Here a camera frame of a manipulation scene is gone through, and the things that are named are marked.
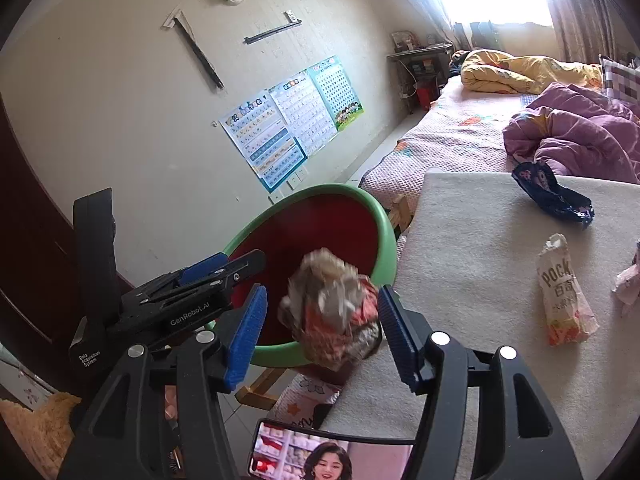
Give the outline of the green red trash bin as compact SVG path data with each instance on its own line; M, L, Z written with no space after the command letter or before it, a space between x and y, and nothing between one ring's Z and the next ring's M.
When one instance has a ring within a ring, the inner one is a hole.
M278 307L303 258L322 248L356 266L375 286L395 281L392 222L371 194L347 184L320 184L293 193L244 226L222 250L231 259L254 249L266 257L265 269L254 278L268 292L268 313L252 357L254 365L309 364L291 331L278 320Z

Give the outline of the black wall rail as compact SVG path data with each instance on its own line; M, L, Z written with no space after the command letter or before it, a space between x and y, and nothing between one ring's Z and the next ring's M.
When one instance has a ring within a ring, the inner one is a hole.
M284 24L264 30L263 32L258 32L258 34L255 34L253 36L246 36L243 39L243 44L247 44L248 46L250 44L257 44L259 41L262 41L272 36L279 35L281 32L285 32L286 30L290 30L292 28L298 27L301 24L303 24L303 21L300 18L298 18L297 15L291 10L285 11L284 16L285 16Z

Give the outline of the black hanging wall strip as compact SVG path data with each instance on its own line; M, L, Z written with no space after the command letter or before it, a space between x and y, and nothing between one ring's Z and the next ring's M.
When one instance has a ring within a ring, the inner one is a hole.
M213 88L215 90L222 90L224 88L224 83L217 74L213 64L209 61L202 48L198 45L194 33L192 32L192 29L190 29L188 21L186 20L186 16L182 12L180 6L176 6L175 9L169 13L166 20L163 21L162 27L163 29L174 28L178 32L180 37L184 40L188 48L195 56L198 64L201 65L204 74L213 85Z

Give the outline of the pink patterned bed sheet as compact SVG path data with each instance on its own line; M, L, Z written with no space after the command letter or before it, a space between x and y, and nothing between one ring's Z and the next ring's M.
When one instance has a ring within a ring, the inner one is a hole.
M533 94L474 92L459 76L450 78L420 122L363 174L360 188L385 208L403 195L414 209L430 171L509 171L502 130L534 99Z

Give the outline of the dark side table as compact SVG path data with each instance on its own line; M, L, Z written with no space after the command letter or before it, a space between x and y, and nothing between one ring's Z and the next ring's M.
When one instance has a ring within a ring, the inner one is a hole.
M409 114L420 107L416 96L416 83L434 80L440 90L449 79L449 62L454 45L444 42L416 50L405 50L386 56L386 61L396 68L399 84L399 99Z

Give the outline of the right pink curtain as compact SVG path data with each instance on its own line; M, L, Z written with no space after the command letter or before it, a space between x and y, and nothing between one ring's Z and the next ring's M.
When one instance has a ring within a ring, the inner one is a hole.
M634 47L611 0L549 0L549 12L563 61L620 61Z

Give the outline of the checkered pillow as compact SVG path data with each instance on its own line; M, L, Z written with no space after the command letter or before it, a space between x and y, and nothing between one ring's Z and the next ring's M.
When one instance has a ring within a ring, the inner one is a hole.
M617 63L607 56L600 56L604 94L611 99L638 105L640 99L640 75L635 68Z

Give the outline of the white Pocky snack bag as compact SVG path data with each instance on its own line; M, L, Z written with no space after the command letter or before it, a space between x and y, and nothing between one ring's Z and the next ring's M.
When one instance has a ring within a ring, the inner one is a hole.
M576 278L563 234L554 233L544 243L537 276L550 346L579 344L597 333L599 324Z

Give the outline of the white wall sockets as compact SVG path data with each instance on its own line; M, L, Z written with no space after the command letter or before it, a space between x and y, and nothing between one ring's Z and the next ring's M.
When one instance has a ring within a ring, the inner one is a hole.
M307 167L300 166L297 170L292 172L292 174L290 174L281 185L269 194L268 198L270 203L275 205L290 196L302 185L308 176L309 171Z

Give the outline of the white learning poster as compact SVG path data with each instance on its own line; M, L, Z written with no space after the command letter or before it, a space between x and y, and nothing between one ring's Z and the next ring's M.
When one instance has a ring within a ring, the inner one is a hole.
M307 157L320 151L337 135L326 104L306 72L276 84L269 93Z

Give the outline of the green number poster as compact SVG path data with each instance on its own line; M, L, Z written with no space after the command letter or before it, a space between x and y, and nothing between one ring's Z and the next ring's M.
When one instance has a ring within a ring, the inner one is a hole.
M363 106L337 56L306 69L337 131L343 131L359 115Z

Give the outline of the smartphone with video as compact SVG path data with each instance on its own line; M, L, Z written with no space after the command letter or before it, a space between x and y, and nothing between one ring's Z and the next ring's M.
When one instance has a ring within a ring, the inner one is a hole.
M347 437L262 419L254 432L246 475L265 480L400 479L413 443Z

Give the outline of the blue snack wrapper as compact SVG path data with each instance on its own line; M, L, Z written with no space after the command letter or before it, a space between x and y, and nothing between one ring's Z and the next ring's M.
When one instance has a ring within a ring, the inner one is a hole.
M546 162L521 162L511 177L542 211L556 220L579 224L584 229L593 222L591 200L560 185Z

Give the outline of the red box under table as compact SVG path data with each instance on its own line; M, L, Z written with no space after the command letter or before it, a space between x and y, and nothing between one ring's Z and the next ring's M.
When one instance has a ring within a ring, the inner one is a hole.
M422 80L416 83L416 96L422 110L429 110L439 97L439 88L434 80Z

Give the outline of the brown paper trash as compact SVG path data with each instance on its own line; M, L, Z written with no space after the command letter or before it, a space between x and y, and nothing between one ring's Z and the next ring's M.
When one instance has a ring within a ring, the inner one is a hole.
M308 361L334 372L372 356L382 342L378 290L326 248L303 258L288 280L278 318Z

